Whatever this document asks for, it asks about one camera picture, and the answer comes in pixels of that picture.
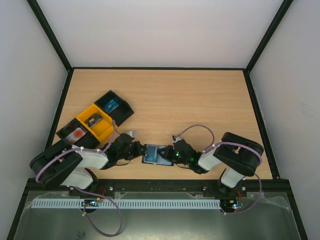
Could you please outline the blue leather card holder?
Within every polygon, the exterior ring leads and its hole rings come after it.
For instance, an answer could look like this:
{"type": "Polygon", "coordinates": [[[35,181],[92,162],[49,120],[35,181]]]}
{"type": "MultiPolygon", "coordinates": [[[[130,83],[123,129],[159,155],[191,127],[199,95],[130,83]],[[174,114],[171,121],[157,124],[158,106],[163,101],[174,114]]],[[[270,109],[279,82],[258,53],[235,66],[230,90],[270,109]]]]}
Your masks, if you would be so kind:
{"type": "Polygon", "coordinates": [[[145,153],[142,155],[142,164],[173,167],[174,163],[162,158],[158,150],[165,148],[165,145],[145,144],[145,153]]]}

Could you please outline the black VIP card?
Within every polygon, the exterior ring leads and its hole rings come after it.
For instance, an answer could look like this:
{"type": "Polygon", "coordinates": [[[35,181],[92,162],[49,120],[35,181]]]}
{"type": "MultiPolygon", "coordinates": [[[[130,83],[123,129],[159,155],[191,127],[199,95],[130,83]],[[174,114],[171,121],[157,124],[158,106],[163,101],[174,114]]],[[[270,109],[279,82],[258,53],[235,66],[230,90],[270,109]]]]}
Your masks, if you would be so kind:
{"type": "Polygon", "coordinates": [[[84,123],[89,127],[92,128],[94,127],[98,122],[100,122],[103,119],[103,117],[98,114],[94,113],[92,114],[88,119],[84,121],[84,123]]]}

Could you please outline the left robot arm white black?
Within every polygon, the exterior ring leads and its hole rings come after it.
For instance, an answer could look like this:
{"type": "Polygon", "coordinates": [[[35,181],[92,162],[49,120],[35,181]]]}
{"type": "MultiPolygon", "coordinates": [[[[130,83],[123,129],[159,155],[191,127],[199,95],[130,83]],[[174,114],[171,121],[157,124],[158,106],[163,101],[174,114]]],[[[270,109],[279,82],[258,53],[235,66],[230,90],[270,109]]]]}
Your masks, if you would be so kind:
{"type": "Polygon", "coordinates": [[[59,186],[84,190],[94,182],[91,169],[110,169],[118,161],[131,161],[146,151],[147,147],[128,133],[121,133],[104,149],[79,147],[63,139],[33,158],[29,167],[35,174],[35,181],[46,190],[59,186]]]}

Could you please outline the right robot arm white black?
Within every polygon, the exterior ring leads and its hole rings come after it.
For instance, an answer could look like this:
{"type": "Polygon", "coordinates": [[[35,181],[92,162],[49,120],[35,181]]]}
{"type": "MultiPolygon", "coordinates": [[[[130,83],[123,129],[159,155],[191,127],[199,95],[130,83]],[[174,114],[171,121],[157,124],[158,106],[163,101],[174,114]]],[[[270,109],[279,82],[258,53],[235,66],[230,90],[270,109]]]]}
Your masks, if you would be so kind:
{"type": "Polygon", "coordinates": [[[221,163],[227,165],[217,183],[218,191],[229,196],[241,190],[238,183],[245,177],[255,175],[262,164],[264,148],[259,143],[231,132],[226,132],[220,142],[212,144],[203,152],[196,151],[184,139],[157,150],[165,160],[173,164],[188,166],[201,175],[211,171],[221,163]]]}

